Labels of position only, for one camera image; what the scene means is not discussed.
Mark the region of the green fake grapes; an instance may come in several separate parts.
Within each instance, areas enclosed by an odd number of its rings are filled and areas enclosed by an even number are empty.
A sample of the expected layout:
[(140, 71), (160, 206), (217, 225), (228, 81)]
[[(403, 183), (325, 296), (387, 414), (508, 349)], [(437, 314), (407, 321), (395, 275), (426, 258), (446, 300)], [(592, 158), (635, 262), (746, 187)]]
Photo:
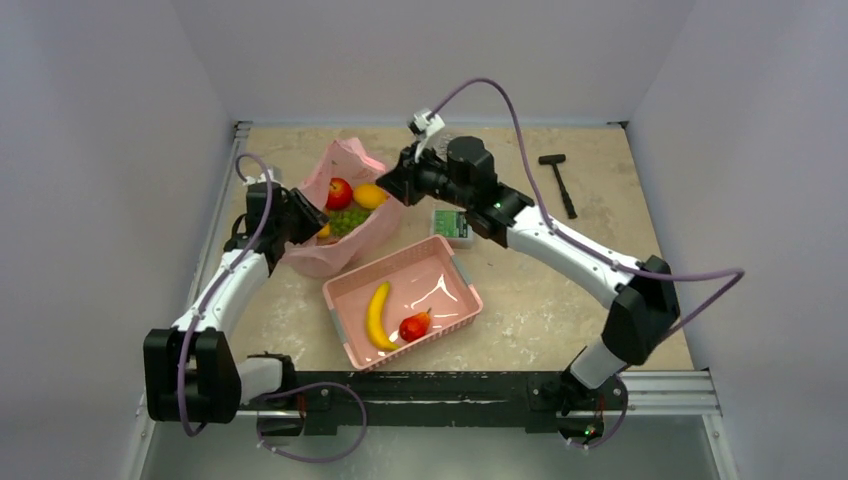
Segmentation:
[(360, 207), (330, 211), (328, 216), (331, 236), (343, 238), (362, 225), (370, 215), (370, 210)]

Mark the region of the pink plastic bag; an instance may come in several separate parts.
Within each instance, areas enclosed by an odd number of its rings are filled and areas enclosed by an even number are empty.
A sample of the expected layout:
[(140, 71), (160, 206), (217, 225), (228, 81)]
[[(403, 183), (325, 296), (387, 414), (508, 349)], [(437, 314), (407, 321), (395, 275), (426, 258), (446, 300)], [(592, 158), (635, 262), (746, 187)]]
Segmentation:
[[(356, 138), (333, 141), (322, 159), (298, 189), (316, 207), (322, 209), (329, 195), (332, 178), (347, 181), (351, 186), (370, 184), (384, 174), (388, 167), (373, 158)], [(330, 277), (339, 273), (351, 261), (384, 244), (400, 226), (404, 205), (390, 197), (364, 224), (330, 244), (313, 237), (301, 245), (286, 247), (281, 262), (309, 277)]]

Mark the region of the yellow fake banana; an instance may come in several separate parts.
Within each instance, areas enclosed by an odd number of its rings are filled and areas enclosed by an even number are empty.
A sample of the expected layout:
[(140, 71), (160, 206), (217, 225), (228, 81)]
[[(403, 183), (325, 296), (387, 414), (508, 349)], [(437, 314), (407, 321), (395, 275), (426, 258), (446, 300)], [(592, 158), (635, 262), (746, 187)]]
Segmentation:
[(382, 315), (389, 292), (389, 282), (383, 282), (377, 286), (369, 300), (365, 317), (366, 336), (372, 346), (382, 351), (398, 349), (398, 345), (389, 338), (383, 327)]

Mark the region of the red orange fake pear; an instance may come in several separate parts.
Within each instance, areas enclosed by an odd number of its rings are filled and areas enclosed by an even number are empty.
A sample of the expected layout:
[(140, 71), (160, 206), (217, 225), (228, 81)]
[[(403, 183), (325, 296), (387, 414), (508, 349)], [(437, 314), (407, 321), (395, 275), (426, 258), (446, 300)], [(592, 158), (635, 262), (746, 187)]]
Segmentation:
[(418, 312), (401, 321), (398, 336), (401, 340), (412, 343), (424, 337), (430, 328), (431, 310)]

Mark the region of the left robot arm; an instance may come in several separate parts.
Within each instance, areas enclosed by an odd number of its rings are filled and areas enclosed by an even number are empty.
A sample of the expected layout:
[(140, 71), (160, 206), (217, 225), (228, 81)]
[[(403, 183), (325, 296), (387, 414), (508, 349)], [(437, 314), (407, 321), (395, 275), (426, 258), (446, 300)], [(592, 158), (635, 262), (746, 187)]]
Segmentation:
[(195, 303), (167, 329), (143, 341), (147, 411), (160, 422), (230, 422), (261, 397), (284, 409), (297, 399), (289, 356), (255, 354), (237, 363), (227, 335), (266, 283), (287, 244), (312, 239), (329, 221), (298, 189), (255, 183), (232, 224), (221, 263)]

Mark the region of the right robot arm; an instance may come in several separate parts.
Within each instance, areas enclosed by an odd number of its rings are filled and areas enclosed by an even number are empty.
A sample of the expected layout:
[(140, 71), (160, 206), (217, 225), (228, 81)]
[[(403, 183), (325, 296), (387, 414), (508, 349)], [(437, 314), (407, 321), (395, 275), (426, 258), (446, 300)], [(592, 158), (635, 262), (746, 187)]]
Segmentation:
[(578, 235), (561, 238), (562, 224), (498, 179), (494, 156), (477, 137), (451, 140), (444, 157), (432, 148), (409, 146), (376, 184), (406, 206), (429, 196), (461, 208), (477, 235), (540, 261), (607, 309), (599, 339), (571, 361), (558, 381), (539, 390), (552, 393), (564, 414), (593, 406), (608, 379), (644, 364), (680, 315), (664, 260), (640, 261), (614, 251), (600, 259), (600, 245)]

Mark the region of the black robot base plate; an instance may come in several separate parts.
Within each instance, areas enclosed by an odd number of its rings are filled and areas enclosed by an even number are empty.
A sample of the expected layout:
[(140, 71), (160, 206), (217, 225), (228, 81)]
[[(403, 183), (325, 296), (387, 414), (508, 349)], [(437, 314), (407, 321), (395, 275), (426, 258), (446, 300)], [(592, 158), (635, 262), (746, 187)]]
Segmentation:
[(257, 398), (241, 416), (278, 435), (334, 435), (342, 426), (519, 428), (596, 439), (628, 409), (622, 381), (589, 393), (568, 387), (559, 371), (301, 371), (289, 398)]

